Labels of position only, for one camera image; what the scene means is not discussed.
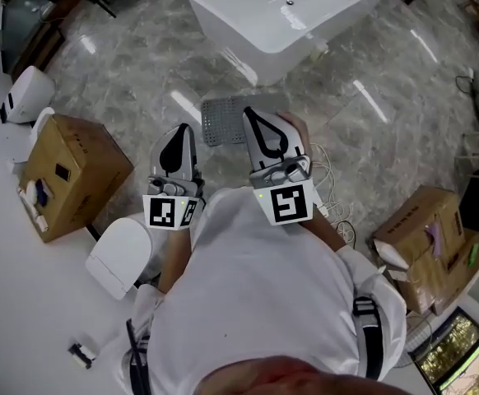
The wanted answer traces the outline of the person's right forearm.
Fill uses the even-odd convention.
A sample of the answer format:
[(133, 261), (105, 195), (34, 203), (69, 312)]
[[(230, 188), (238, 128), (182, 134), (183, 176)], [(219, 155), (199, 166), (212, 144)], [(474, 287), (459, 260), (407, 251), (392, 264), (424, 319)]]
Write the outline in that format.
[(333, 252), (346, 246), (345, 240), (338, 234), (328, 222), (320, 210), (313, 206), (313, 217), (310, 220), (302, 221), (300, 225), (322, 240)]

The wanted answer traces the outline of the wall toilet paper holder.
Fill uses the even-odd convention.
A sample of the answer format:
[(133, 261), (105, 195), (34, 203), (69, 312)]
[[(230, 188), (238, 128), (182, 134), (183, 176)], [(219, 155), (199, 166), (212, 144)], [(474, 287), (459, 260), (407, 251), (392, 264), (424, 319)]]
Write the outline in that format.
[(83, 369), (90, 369), (99, 355), (95, 341), (87, 334), (72, 339), (67, 352)]

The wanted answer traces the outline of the person's right hand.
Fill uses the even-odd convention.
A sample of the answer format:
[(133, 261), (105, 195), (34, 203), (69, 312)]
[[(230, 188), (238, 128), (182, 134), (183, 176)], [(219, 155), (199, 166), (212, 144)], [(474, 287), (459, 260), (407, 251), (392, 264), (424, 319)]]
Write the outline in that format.
[(306, 122), (292, 113), (279, 112), (278, 115), (282, 119), (290, 123), (298, 131), (298, 133), (300, 134), (300, 139), (302, 141), (302, 146), (305, 150), (305, 154), (309, 157), (310, 160), (312, 160), (313, 152), (310, 145), (309, 130)]

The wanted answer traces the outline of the white curved toilet seat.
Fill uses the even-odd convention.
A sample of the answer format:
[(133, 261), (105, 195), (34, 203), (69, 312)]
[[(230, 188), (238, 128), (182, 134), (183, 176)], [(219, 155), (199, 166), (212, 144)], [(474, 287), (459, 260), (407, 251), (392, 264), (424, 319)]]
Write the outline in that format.
[(47, 123), (49, 118), (54, 114), (55, 114), (55, 110), (49, 106), (41, 110), (30, 132), (30, 144), (32, 146), (36, 144), (38, 137), (42, 129), (44, 128), (44, 125)]

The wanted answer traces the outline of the grey perforated rubber mat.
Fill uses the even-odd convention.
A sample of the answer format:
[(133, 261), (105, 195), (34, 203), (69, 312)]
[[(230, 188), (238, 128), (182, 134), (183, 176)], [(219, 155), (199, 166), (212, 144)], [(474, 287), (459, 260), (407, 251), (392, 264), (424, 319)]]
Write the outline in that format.
[(243, 113), (247, 106), (264, 112), (289, 110), (282, 93), (231, 95), (204, 100), (201, 104), (202, 136), (208, 146), (245, 143)]

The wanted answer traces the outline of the window with green view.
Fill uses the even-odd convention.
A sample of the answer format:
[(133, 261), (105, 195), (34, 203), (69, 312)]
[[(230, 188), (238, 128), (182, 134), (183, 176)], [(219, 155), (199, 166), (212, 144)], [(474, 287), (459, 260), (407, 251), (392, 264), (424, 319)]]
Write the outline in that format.
[(457, 308), (410, 353), (433, 395), (479, 395), (479, 323)]

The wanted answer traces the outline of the white paper wrap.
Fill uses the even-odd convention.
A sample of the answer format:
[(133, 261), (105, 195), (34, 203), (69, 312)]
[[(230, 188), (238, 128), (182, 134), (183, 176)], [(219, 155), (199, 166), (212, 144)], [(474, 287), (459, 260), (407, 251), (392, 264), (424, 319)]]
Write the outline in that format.
[(374, 239), (374, 246), (379, 257), (388, 265), (406, 271), (410, 265), (403, 256), (391, 245), (379, 239)]

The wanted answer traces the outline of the white toilet with closed lid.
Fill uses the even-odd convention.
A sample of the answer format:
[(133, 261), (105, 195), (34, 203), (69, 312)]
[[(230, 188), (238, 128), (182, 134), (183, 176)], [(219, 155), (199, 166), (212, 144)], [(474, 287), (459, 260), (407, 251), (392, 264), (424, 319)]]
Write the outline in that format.
[(153, 239), (143, 213), (119, 218), (100, 236), (91, 250), (86, 270), (116, 300), (134, 286), (153, 250)]

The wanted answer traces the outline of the large brown cardboard box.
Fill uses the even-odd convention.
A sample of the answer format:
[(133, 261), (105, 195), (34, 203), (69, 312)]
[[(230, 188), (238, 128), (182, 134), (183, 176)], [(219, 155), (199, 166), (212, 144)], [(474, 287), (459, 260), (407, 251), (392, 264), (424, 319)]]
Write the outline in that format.
[(19, 187), (43, 179), (53, 192), (38, 207), (48, 222), (45, 243), (89, 225), (132, 173), (133, 165), (104, 125), (63, 114), (52, 115), (31, 150)]

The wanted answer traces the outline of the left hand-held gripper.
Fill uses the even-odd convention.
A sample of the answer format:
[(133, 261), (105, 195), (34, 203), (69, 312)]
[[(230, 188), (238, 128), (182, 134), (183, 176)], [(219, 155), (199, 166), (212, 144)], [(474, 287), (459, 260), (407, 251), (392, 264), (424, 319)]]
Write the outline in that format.
[(203, 185), (193, 129), (181, 123), (151, 149), (148, 190), (142, 196), (145, 226), (158, 230), (189, 228)]

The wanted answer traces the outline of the taped brown cardboard box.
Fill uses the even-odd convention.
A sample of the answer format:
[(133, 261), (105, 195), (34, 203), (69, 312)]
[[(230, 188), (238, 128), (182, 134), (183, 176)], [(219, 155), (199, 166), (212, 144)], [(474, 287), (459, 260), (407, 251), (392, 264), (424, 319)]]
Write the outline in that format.
[(465, 243), (458, 195), (452, 191), (420, 186), (372, 235), (391, 244), (411, 266), (421, 255), (431, 252), (425, 227), (439, 221), (444, 250), (439, 260), (448, 263)]

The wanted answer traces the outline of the pink item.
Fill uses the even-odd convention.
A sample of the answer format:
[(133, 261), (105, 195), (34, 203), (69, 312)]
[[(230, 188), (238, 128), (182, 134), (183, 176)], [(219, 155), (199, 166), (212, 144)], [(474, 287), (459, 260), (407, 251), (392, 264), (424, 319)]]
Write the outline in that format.
[(425, 227), (425, 232), (431, 240), (433, 255), (440, 258), (444, 250), (444, 235), (440, 222), (435, 220)]

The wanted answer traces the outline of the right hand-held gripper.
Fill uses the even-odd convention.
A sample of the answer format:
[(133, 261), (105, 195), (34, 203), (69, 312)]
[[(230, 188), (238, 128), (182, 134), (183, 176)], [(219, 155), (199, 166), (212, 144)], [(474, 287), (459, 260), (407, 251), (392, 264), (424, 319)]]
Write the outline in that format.
[(251, 106), (244, 109), (243, 126), (253, 170), (249, 181), (270, 224), (311, 220), (314, 182), (297, 129), (278, 114)]

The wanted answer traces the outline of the person's white shirt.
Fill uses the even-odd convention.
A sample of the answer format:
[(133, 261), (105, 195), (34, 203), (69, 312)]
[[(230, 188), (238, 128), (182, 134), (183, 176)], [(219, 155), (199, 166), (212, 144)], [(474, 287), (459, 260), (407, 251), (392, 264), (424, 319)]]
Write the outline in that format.
[(190, 233), (172, 289), (138, 290), (119, 362), (136, 395), (194, 395), (223, 366), (273, 356), (382, 383), (397, 364), (406, 303), (350, 245), (271, 225), (250, 188), (216, 193)]

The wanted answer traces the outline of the white and blue cloth bundle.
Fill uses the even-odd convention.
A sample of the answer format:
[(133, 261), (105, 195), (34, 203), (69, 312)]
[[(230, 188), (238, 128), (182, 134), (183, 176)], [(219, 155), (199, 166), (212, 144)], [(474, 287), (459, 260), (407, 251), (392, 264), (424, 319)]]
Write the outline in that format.
[(46, 232), (49, 229), (48, 222), (38, 209), (38, 207), (46, 207), (49, 201), (53, 199), (53, 192), (46, 182), (43, 179), (30, 180), (26, 188), (19, 187), (17, 189), (17, 194), (39, 231)]

